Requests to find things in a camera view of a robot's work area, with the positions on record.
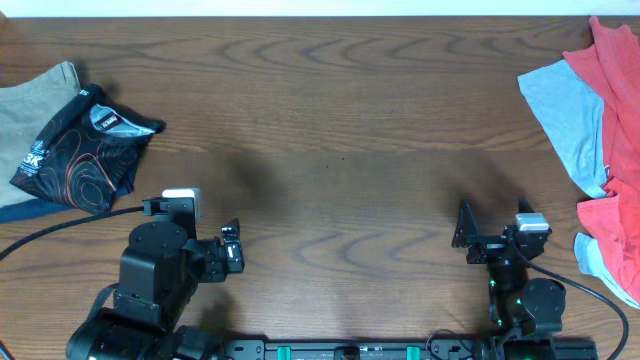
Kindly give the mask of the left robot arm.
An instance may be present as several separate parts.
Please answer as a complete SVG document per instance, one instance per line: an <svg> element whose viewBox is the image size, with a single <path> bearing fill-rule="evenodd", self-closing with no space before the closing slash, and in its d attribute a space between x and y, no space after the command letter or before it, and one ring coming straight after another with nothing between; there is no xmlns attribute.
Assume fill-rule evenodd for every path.
<svg viewBox="0 0 640 360"><path fill-rule="evenodd" d="M179 318L201 283L241 273L240 223L199 240L172 221L134 228L120 259L119 282L96 297L66 348L69 359L222 359L222 340Z"/></svg>

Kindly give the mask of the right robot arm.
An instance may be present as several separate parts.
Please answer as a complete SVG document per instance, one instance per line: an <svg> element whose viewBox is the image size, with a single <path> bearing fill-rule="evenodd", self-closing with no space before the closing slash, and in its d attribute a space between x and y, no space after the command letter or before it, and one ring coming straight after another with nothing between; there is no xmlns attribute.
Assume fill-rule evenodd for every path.
<svg viewBox="0 0 640 360"><path fill-rule="evenodd" d="M497 333L476 340L474 359L544 359L555 356L552 336L562 330L566 289L557 280L528 276L530 262L544 252L552 229L528 202L518 202L513 223L499 235L480 233L469 203L460 202L452 239L467 250L466 261L489 273L489 316Z"/></svg>

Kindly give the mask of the black cycling jersey orange print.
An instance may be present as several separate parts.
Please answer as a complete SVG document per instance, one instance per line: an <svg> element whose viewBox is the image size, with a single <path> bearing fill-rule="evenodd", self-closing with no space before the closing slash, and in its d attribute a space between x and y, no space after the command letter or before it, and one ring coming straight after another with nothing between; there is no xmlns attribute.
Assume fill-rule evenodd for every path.
<svg viewBox="0 0 640 360"><path fill-rule="evenodd" d="M164 128L89 84L45 125L10 184L63 206L107 212L133 191L142 152Z"/></svg>

